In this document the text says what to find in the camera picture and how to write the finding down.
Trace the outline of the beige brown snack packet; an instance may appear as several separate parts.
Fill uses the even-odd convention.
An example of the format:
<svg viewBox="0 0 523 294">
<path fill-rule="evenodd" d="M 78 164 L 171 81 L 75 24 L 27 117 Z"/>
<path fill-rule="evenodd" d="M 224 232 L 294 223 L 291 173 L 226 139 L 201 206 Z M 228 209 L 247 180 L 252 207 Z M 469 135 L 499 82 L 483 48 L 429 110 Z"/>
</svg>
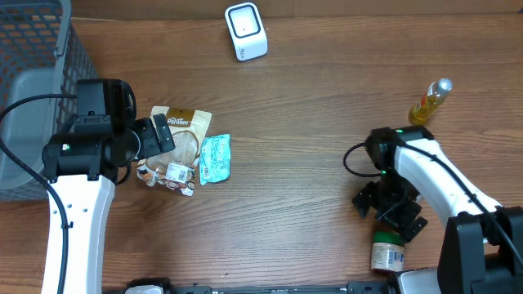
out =
<svg viewBox="0 0 523 294">
<path fill-rule="evenodd" d="M 140 160 L 136 175 L 149 187 L 159 184 L 185 196 L 192 196 L 195 170 L 199 165 L 202 143 L 212 114 L 197 109 L 154 106 L 150 117 L 156 114 L 166 116 L 175 149 Z"/>
</svg>

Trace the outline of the green lid jar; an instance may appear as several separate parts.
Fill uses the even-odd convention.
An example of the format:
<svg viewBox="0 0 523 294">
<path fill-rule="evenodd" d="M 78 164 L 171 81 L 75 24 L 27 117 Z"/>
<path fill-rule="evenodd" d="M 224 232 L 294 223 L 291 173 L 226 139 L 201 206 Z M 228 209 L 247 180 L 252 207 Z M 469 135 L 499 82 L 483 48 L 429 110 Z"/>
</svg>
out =
<svg viewBox="0 0 523 294">
<path fill-rule="evenodd" d="M 398 234 L 377 231 L 373 235 L 370 268 L 373 271 L 401 272 L 405 265 L 405 241 Z"/>
</svg>

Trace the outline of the teal snack packet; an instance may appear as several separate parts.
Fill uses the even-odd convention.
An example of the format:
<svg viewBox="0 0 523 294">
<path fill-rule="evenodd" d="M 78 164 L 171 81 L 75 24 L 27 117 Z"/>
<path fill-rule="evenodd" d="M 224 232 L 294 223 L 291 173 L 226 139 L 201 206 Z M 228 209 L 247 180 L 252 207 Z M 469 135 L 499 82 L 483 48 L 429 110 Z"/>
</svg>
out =
<svg viewBox="0 0 523 294">
<path fill-rule="evenodd" d="M 219 183 L 230 177 L 230 135 L 206 137 L 199 160 L 200 184 Z"/>
</svg>

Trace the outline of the silver capped amber bottle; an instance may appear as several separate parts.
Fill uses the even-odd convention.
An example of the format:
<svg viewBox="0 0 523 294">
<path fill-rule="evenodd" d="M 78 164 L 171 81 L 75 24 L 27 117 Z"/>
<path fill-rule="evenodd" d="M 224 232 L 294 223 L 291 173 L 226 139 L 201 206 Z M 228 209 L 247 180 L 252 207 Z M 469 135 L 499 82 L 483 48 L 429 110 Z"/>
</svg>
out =
<svg viewBox="0 0 523 294">
<path fill-rule="evenodd" d="M 449 78 L 441 78 L 433 82 L 422 99 L 409 110 L 409 122 L 412 125 L 425 125 L 432 113 L 443 104 L 452 88 L 453 83 Z"/>
</svg>

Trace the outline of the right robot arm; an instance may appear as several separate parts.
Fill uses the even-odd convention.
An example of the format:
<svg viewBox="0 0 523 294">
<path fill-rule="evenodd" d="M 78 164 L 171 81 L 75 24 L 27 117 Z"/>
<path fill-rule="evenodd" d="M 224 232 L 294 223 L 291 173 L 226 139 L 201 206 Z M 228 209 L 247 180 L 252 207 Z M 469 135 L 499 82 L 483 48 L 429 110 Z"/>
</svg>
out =
<svg viewBox="0 0 523 294">
<path fill-rule="evenodd" d="M 392 229 L 376 243 L 400 247 L 427 225 L 424 198 L 445 226 L 435 268 L 393 269 L 379 293 L 520 293 L 522 209 L 483 193 L 445 156 L 423 126 L 374 129 L 360 143 L 376 172 L 352 199 L 361 216 Z"/>
</svg>

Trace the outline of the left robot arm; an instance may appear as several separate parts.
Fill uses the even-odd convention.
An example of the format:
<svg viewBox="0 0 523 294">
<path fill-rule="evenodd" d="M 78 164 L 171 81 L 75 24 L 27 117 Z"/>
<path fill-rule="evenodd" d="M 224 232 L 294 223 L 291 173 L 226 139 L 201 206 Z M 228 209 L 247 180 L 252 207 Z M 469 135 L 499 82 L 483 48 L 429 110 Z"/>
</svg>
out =
<svg viewBox="0 0 523 294">
<path fill-rule="evenodd" d="M 139 119 L 136 98 L 119 79 L 77 82 L 73 129 L 42 150 L 53 192 L 42 283 L 44 293 L 99 293 L 105 229 L 118 171 L 174 150 L 165 115 Z"/>
</svg>

